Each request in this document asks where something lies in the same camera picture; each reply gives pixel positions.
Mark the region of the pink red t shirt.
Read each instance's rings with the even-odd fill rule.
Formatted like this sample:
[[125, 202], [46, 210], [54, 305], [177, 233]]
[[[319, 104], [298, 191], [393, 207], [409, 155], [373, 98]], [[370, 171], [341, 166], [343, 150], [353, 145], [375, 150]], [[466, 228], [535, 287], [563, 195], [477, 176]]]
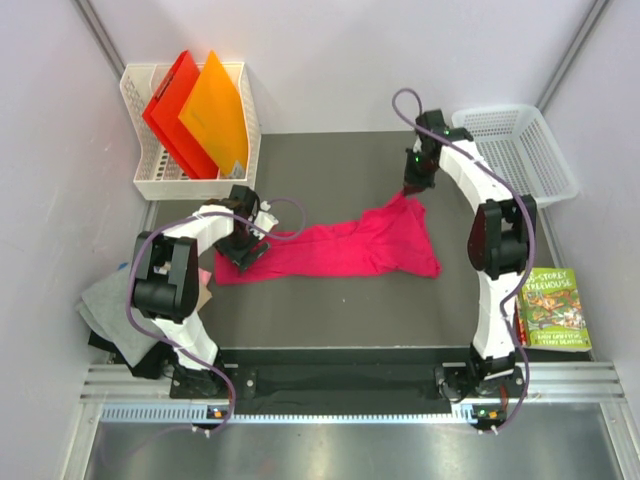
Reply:
[[228, 286], [288, 276], [370, 277], [394, 271], [436, 278], [442, 271], [427, 231], [425, 207], [401, 193], [357, 220], [314, 225], [293, 240], [267, 243], [267, 252], [245, 272], [217, 253], [215, 282]]

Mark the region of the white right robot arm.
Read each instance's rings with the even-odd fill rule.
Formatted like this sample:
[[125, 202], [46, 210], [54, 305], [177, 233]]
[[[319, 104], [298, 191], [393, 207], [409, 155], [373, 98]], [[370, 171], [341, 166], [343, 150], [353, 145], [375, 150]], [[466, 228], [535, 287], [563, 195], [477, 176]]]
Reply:
[[475, 213], [467, 255], [479, 280], [477, 329], [465, 373], [444, 373], [439, 387], [442, 395], [458, 389], [459, 399], [470, 392], [487, 396], [516, 371], [516, 296], [535, 255], [537, 204], [532, 196], [519, 196], [506, 186], [481, 158], [472, 135], [449, 127], [441, 111], [422, 112], [415, 124], [415, 143], [406, 150], [403, 194], [433, 188], [442, 171]]

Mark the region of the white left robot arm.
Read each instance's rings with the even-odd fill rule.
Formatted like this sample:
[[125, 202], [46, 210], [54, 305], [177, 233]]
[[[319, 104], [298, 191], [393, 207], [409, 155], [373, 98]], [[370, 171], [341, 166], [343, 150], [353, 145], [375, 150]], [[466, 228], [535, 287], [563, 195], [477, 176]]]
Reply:
[[172, 343], [172, 397], [228, 393], [219, 348], [198, 314], [199, 256], [213, 248], [246, 271], [269, 249], [264, 238], [278, 223], [269, 209], [251, 188], [235, 185], [229, 197], [207, 201], [184, 223], [137, 236], [129, 299]]

